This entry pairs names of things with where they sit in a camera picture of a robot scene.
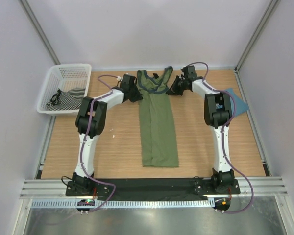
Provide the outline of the blue tank top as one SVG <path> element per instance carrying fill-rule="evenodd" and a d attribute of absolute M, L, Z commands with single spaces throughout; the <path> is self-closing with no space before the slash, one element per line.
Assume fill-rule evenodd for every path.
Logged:
<path fill-rule="evenodd" d="M 235 117 L 239 116 L 249 110 L 249 106 L 245 103 L 239 96 L 237 96 L 232 88 L 226 89 L 228 93 L 232 95 L 234 100 L 230 99 L 231 101 L 231 109 L 232 113 L 234 113 L 234 107 L 236 107 Z"/>

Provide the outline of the green tank top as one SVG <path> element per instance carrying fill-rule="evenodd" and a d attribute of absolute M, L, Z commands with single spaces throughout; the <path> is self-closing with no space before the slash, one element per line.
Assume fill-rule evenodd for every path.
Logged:
<path fill-rule="evenodd" d="M 144 167 L 179 167 L 176 131 L 171 102 L 166 92 L 173 72 L 171 66 L 162 75 L 149 76 L 146 70 L 137 71 L 139 123 Z"/>

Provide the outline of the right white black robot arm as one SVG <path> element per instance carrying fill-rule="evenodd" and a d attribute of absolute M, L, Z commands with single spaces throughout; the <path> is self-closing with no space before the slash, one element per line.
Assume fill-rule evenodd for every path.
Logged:
<path fill-rule="evenodd" d="M 219 90 L 206 82 L 206 76 L 198 76 L 195 64 L 191 63 L 181 69 L 168 95 L 183 95 L 190 90 L 204 99 L 204 121 L 210 127 L 214 143 L 214 165 L 211 176 L 211 188 L 217 194 L 227 194 L 234 185 L 235 175 L 230 161 L 229 124 L 233 119 L 232 96 L 229 92 Z"/>

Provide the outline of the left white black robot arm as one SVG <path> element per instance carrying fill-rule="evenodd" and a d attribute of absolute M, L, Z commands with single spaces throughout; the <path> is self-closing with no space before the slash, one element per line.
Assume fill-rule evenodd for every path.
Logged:
<path fill-rule="evenodd" d="M 137 78 L 124 74 L 117 77 L 117 85 L 109 92 L 98 97 L 85 97 L 79 108 L 75 125 L 79 133 L 80 147 L 78 162 L 72 177 L 66 184 L 67 196 L 88 196 L 95 192 L 99 185 L 105 190 L 115 191 L 113 183 L 106 183 L 94 178 L 94 157 L 97 141 L 102 134 L 107 111 L 126 101 L 142 100 L 142 94 L 137 88 Z"/>

